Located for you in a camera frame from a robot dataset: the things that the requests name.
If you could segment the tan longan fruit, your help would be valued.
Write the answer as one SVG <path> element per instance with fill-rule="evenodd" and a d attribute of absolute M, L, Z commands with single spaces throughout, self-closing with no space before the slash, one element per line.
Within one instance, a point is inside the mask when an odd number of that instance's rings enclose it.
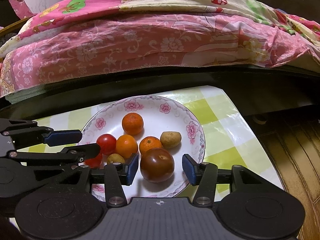
<path fill-rule="evenodd" d="M 125 159 L 121 155 L 113 153 L 108 156 L 108 158 L 106 159 L 106 162 L 107 162 L 107 164 L 114 164 L 114 163 L 123 164 L 123 163 L 125 163 Z"/>
<path fill-rule="evenodd" d="M 175 148 L 181 143 L 182 136 L 179 132 L 167 131 L 160 136 L 160 141 L 165 149 Z"/>

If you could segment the small red tomato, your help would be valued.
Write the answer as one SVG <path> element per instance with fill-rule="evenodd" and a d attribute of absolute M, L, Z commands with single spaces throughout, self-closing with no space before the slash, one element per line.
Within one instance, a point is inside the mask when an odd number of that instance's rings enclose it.
<path fill-rule="evenodd" d="M 116 138 L 111 134 L 102 134 L 96 143 L 100 146 L 100 153 L 111 155 L 116 149 Z"/>
<path fill-rule="evenodd" d="M 96 168 L 100 168 L 102 162 L 103 162 L 103 155 L 99 153 L 95 158 L 85 160 L 84 164 L 88 165 L 90 168 L 96 169 Z"/>

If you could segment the large orange mandarin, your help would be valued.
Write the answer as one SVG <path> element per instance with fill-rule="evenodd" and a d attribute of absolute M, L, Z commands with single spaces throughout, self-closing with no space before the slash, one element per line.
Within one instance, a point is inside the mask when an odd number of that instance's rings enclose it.
<path fill-rule="evenodd" d="M 131 135 L 121 135 L 116 141 L 116 153 L 124 159 L 129 159 L 131 154 L 138 152 L 138 144 Z"/>

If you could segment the large dark red tomato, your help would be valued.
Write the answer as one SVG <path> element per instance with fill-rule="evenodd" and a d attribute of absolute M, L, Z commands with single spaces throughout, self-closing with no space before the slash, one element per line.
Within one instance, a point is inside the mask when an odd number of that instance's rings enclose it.
<path fill-rule="evenodd" d="M 173 156 L 163 148 L 152 148 L 141 156 L 140 172 L 151 183 L 161 183 L 172 177 L 175 170 Z"/>

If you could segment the small orange mandarin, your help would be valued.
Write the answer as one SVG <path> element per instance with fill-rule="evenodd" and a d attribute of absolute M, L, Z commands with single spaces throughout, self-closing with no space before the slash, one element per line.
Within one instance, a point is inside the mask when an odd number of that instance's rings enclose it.
<path fill-rule="evenodd" d="M 126 134 L 138 135 L 144 127 L 143 118 L 137 113 L 128 113 L 121 121 L 122 128 Z"/>

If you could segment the white floral rimmed plate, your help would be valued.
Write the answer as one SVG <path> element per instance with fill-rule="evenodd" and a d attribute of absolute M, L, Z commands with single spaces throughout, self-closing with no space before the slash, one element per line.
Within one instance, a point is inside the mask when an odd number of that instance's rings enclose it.
<path fill-rule="evenodd" d="M 183 155 L 187 153 L 200 163 L 204 158 L 205 148 L 201 124 L 184 105 L 155 95 L 135 96 L 114 102 L 91 117 L 82 129 L 80 144 L 94 143 L 102 134 L 111 134 L 115 138 L 124 135 L 121 121 L 128 113 L 137 113 L 144 121 L 142 132 L 135 136 L 137 142 L 147 136 L 160 138 L 163 132 L 168 131 L 180 133 L 182 140 L 169 151 L 175 161 L 172 177 L 162 183 L 150 183 L 138 171 L 133 183 L 123 187 L 127 199 L 178 195 L 189 184 L 182 168 Z"/>

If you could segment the pink floral quilt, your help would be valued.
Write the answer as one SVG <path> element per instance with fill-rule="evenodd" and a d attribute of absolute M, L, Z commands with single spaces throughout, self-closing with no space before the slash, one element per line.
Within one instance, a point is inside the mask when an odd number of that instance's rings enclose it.
<path fill-rule="evenodd" d="M 1 46 L 1 96 L 159 66 L 319 71 L 319 24 L 255 0 L 63 0 Z"/>

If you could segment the black bed frame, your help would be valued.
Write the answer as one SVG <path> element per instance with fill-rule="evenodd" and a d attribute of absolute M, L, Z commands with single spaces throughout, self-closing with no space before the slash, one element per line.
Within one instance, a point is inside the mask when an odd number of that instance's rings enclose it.
<path fill-rule="evenodd" d="M 221 88 L 244 115 L 319 107 L 319 74 L 291 66 L 152 67 L 47 84 L 1 98 L 1 117 L 37 119 L 170 90 Z"/>

